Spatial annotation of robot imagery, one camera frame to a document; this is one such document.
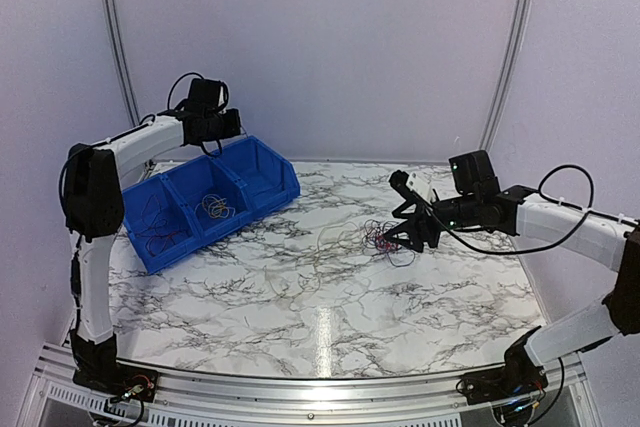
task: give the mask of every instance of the white marble table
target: white marble table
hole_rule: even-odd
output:
[[[159,274],[147,275],[126,232],[118,235],[111,308],[120,356],[240,375],[395,376],[499,362],[544,322],[515,257],[476,254],[443,235],[437,250],[394,267],[346,234],[335,242],[355,230],[345,222],[391,219],[402,202],[388,184],[398,168],[454,195],[446,167],[294,166],[302,193],[288,208]]]

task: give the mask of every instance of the colorful wire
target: colorful wire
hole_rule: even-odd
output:
[[[212,219],[228,219],[236,215],[236,209],[227,206],[227,199],[216,194],[205,195],[202,201],[196,205],[195,210],[198,210],[198,207],[202,207]]]
[[[153,220],[150,224],[147,224],[144,220],[145,212],[149,209],[151,205],[151,201],[155,200],[157,204],[157,212]],[[140,213],[140,218],[142,219],[142,223],[146,226],[146,228],[140,232],[135,233],[136,237],[147,238],[147,242],[145,244],[145,249],[149,253],[151,257],[156,257],[157,255],[163,253],[167,250],[168,247],[176,245],[175,237],[178,237],[181,234],[187,234],[187,231],[184,229],[174,230],[167,233],[162,233],[161,229],[164,229],[169,224],[169,221],[166,218],[160,218],[162,214],[162,204],[158,197],[153,194],[149,199],[147,199],[147,203],[145,204],[142,212]],[[154,249],[154,242],[162,242],[162,246],[159,250]]]

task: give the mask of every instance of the metal pole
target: metal pole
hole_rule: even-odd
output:
[[[122,96],[127,108],[129,122],[132,126],[136,126],[140,123],[140,112],[138,111],[138,104],[133,92],[133,85],[131,83],[131,77],[129,76],[129,68],[127,67],[127,59],[124,54],[124,45],[120,34],[116,0],[102,0],[102,5],[104,8],[105,19],[107,21],[107,32],[109,33],[111,51],[113,52],[118,81],[120,82],[120,89],[122,90]]]
[[[520,47],[522,46],[522,40],[524,39],[530,5],[531,0],[516,1],[513,22],[511,24],[511,32],[509,34],[509,42],[507,44],[504,61],[502,63],[502,70],[500,71],[498,85],[496,86],[487,123],[485,125],[484,132],[482,133],[482,140],[480,141],[480,148],[484,150],[491,148],[496,136],[498,124],[500,123],[500,118],[504,111],[507,95],[509,94],[509,87],[511,85],[511,79],[513,77],[513,71],[515,70],[516,59],[520,52]]]

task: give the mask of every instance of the aluminum frame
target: aluminum frame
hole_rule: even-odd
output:
[[[570,390],[581,427],[599,427],[597,413],[577,355],[567,356],[566,388]],[[147,365],[122,360],[130,365]],[[429,419],[454,418],[488,404],[468,406],[456,390],[464,371],[373,379],[273,379],[189,372],[151,366],[160,373],[156,400],[147,406],[141,425],[163,425],[156,419],[177,416],[216,425],[427,425]],[[96,401],[108,396],[72,382],[75,363],[67,347],[45,344],[31,379],[18,427],[39,425],[52,385],[74,389]],[[548,391],[557,389],[560,369],[549,366]]]

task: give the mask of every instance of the wire bundle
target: wire bundle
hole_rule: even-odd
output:
[[[364,237],[362,244],[365,248],[375,249],[378,255],[386,256],[394,267],[407,267],[414,262],[416,253],[409,251],[412,255],[411,259],[406,262],[397,263],[394,261],[394,254],[407,249],[404,249],[400,244],[389,242],[384,238],[384,233],[396,225],[397,223],[392,221],[380,222],[374,219],[367,220],[363,226]]]
[[[236,215],[236,209],[227,206],[227,199],[216,194],[205,195],[202,201],[196,205],[195,210],[198,210],[198,207],[202,207],[212,219],[228,219]]]
[[[147,212],[147,209],[151,205],[152,200],[155,200],[158,211],[156,212],[156,215],[151,221],[151,223],[147,224],[144,221],[145,212]],[[168,247],[176,245],[175,238],[181,234],[186,235],[187,233],[186,230],[184,229],[173,230],[170,232],[163,233],[162,232],[163,229],[168,230],[167,225],[169,224],[169,221],[164,217],[160,218],[161,214],[162,214],[162,205],[160,204],[160,200],[158,199],[158,197],[154,194],[151,197],[149,197],[149,199],[147,200],[147,203],[144,206],[144,209],[142,209],[142,213],[140,214],[140,217],[143,219],[142,222],[145,224],[146,228],[135,234],[136,237],[148,238],[145,244],[145,248],[147,249],[147,252],[151,257],[155,257],[161,254],[162,252],[164,252],[165,250],[167,250]],[[158,242],[161,242],[161,247],[159,250],[154,250],[153,248],[154,243],[157,244]]]

